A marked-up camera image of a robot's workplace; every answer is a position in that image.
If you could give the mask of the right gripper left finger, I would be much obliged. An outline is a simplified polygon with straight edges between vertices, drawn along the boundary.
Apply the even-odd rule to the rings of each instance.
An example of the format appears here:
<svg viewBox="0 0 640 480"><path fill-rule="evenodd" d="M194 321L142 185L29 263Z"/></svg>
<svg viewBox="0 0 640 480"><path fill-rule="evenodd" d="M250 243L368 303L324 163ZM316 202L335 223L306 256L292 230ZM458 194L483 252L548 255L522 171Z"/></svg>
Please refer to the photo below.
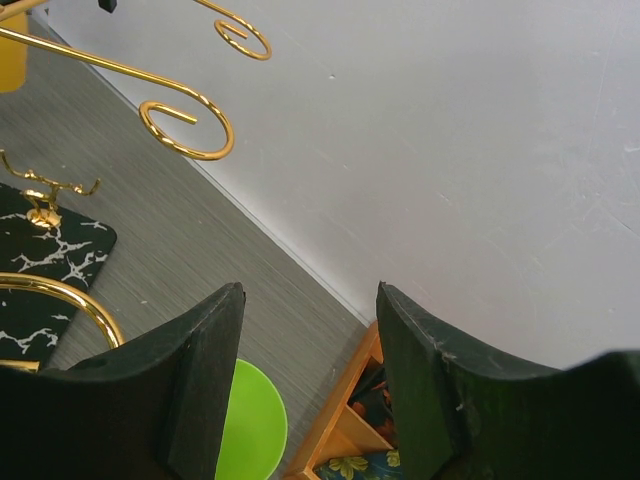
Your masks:
<svg viewBox="0 0 640 480"><path fill-rule="evenodd" d="M238 283L67 370L1 371L5 479L211 479L245 294Z"/></svg>

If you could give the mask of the orange goblet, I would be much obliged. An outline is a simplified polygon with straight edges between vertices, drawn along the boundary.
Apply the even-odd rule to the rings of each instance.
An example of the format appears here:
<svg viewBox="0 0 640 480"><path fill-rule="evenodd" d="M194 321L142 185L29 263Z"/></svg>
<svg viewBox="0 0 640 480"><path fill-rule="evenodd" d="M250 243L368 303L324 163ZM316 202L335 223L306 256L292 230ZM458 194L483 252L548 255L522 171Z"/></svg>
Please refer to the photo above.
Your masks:
<svg viewBox="0 0 640 480"><path fill-rule="evenodd" d="M28 20L25 12L1 22L1 27L25 34ZM26 80L27 46L1 38L0 91L9 93L22 87Z"/></svg>

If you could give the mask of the dark floral cloth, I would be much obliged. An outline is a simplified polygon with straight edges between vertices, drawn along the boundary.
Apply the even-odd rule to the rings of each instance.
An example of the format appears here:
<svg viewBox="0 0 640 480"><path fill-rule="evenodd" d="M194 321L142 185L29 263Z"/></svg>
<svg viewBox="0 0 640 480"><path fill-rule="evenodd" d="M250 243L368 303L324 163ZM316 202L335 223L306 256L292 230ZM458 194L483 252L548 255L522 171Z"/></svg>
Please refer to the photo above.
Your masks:
<svg viewBox="0 0 640 480"><path fill-rule="evenodd" d="M391 395L383 365L363 373L349 397L348 405L388 441L392 449L331 458L318 466L314 473L320 479L403 479Z"/></svg>

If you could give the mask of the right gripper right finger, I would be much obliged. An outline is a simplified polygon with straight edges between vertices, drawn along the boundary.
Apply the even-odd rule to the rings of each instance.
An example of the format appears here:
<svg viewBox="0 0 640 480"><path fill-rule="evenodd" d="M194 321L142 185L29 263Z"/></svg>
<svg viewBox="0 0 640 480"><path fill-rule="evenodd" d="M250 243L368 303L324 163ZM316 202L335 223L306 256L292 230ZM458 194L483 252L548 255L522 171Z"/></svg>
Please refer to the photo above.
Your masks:
<svg viewBox="0 0 640 480"><path fill-rule="evenodd" d="M408 479L635 479L639 355L567 370L492 347L393 285L376 298Z"/></svg>

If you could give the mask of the orange compartment tray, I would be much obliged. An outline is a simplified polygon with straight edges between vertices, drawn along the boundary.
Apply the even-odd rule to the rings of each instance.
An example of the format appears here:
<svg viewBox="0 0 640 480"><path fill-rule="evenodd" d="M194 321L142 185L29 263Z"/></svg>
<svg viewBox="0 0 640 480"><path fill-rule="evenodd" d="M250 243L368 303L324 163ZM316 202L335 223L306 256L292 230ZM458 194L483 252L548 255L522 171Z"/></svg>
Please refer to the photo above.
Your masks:
<svg viewBox="0 0 640 480"><path fill-rule="evenodd" d="M369 367L383 363L378 326L373 323L314 420L283 477L312 480L314 469L332 458L390 450L392 444L367 423L348 400Z"/></svg>

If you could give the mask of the green goblet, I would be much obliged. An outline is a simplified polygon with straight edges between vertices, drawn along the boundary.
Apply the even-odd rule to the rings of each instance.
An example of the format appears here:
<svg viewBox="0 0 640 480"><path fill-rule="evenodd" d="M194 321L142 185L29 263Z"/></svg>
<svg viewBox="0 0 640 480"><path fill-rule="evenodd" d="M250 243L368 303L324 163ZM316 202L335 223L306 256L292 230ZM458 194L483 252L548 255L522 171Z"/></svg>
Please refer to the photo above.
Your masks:
<svg viewBox="0 0 640 480"><path fill-rule="evenodd" d="M237 359L215 478L270 478L287 437L288 418L278 389L259 368Z"/></svg>

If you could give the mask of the gold wine glass rack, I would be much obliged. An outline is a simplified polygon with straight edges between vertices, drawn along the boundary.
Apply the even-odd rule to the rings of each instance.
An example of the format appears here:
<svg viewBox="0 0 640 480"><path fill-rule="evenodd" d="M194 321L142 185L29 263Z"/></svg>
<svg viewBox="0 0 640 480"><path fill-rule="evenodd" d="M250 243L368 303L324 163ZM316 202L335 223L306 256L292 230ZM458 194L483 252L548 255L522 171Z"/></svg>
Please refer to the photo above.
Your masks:
<svg viewBox="0 0 640 480"><path fill-rule="evenodd" d="M1 22L36 7L34 1L4 1ZM197 90L174 80L127 66L73 47L1 27L1 38L46 50L119 74L153 83L183 94L201 104L220 122L224 145L215 151L198 150L172 139L153 120L155 112L196 124L196 117L158 101L147 100L138 115L147 131L167 148L198 161L227 156L235 134L226 114ZM101 182L89 187L50 179L33 169L18 170L1 158L9 175L36 183L36 188L1 187L1 364L34 373L47 366L58 341L74 315L82 311L94 320L109 347L123 344L116 321L92 299L88 290L117 240L104 223L62 208L64 191L80 197L93 195Z"/></svg>

